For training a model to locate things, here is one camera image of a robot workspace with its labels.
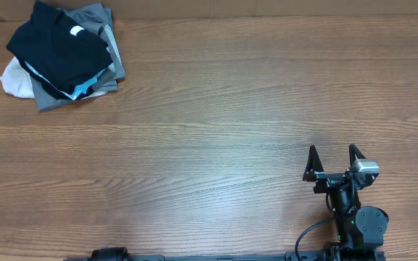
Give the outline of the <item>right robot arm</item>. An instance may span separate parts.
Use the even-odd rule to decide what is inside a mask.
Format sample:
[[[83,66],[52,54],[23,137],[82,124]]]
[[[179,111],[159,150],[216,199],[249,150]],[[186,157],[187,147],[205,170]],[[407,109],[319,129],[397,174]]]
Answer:
[[[367,159],[355,144],[348,146],[350,166],[344,173],[326,174],[314,145],[310,146],[303,180],[314,182],[313,192],[324,194],[332,217],[322,220],[302,232],[295,242],[295,257],[303,259],[299,244],[315,228],[334,222],[338,241],[326,244],[316,253],[317,260],[384,260],[377,249],[384,243],[388,229],[388,214],[372,206],[363,206],[358,191],[371,186],[380,174],[375,161]]]

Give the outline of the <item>black t-shirt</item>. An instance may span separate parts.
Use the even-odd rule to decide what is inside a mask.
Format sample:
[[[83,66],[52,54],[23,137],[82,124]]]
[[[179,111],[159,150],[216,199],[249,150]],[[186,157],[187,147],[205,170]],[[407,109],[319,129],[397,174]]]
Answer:
[[[79,25],[62,10],[42,1],[34,3],[29,21],[15,31],[7,50],[52,96],[55,90],[30,71],[25,62],[69,94],[75,86],[112,64],[106,41]]]

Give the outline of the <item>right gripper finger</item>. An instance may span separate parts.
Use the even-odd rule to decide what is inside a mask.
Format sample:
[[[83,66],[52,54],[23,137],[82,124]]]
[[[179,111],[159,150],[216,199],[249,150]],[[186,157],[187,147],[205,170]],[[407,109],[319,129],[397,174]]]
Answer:
[[[311,145],[308,152],[308,161],[303,174],[303,181],[317,181],[324,174],[319,154],[314,145]]]
[[[361,160],[365,160],[366,157],[360,152],[355,144],[348,146],[350,170],[360,170]]]

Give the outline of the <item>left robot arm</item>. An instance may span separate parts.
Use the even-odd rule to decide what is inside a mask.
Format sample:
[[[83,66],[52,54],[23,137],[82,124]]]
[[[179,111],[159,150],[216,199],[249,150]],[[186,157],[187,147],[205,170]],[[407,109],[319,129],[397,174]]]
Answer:
[[[126,247],[112,247],[96,249],[91,253],[88,261],[131,261],[131,255]]]

